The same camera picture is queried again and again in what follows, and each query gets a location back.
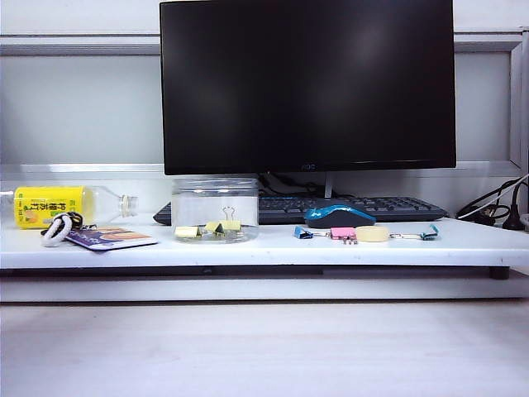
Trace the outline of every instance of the computer monitor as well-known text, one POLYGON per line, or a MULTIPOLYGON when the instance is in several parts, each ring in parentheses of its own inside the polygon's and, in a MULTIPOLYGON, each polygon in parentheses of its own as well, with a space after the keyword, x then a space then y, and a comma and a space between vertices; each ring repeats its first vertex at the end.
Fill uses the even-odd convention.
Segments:
POLYGON ((160 4, 167 175, 455 166, 451 0, 160 4))

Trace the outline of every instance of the black keyboard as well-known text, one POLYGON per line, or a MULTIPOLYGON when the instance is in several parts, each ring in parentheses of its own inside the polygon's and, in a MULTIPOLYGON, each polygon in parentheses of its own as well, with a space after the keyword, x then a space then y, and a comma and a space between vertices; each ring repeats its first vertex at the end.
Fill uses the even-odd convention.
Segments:
MULTIPOLYGON (((334 204, 351 205, 376 218, 377 222, 434 221, 448 216, 436 205, 412 197, 309 198, 259 197, 259 224, 281 225, 305 223, 303 214, 311 208, 334 204)), ((163 207, 154 220, 171 224, 171 203, 163 207)))

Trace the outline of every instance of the gray panel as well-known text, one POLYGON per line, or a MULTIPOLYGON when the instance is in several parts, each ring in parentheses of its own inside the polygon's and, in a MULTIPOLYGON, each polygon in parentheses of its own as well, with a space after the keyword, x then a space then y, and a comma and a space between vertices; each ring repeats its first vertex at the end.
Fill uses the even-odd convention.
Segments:
POLYGON ((2 162, 161 163, 158 56, 2 58, 2 162))
POLYGON ((457 160, 509 160, 510 54, 455 55, 457 160))
MULTIPOLYGON (((459 161, 509 160, 509 70, 456 54, 459 161)), ((159 57, 4 57, 2 74, 3 164, 163 162, 159 57)))

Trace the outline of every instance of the desk surface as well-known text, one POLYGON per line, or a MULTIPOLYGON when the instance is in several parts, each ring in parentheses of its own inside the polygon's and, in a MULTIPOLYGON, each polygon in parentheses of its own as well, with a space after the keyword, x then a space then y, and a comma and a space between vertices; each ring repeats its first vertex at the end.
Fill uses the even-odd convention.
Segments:
POLYGON ((529 301, 15 306, 2 397, 512 397, 529 301))
MULTIPOLYGON (((344 245, 326 237, 299 240, 292 225, 262 226, 259 236, 236 244, 177 242, 170 227, 139 217, 132 230, 157 238, 153 246, 92 252, 70 242, 41 246, 37 230, 2 223, 3 269, 108 268, 176 265, 472 265, 526 266, 529 234, 443 218, 434 241, 393 239, 344 245)), ((428 232, 429 222, 385 223, 391 232, 428 232)))

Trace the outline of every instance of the monitor logo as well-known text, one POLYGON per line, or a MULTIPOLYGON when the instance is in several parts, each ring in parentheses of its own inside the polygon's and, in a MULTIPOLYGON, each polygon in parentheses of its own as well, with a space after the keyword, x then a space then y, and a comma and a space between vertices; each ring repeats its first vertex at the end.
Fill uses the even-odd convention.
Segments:
POLYGON ((315 171, 316 165, 315 164, 303 164, 301 166, 301 171, 315 171))

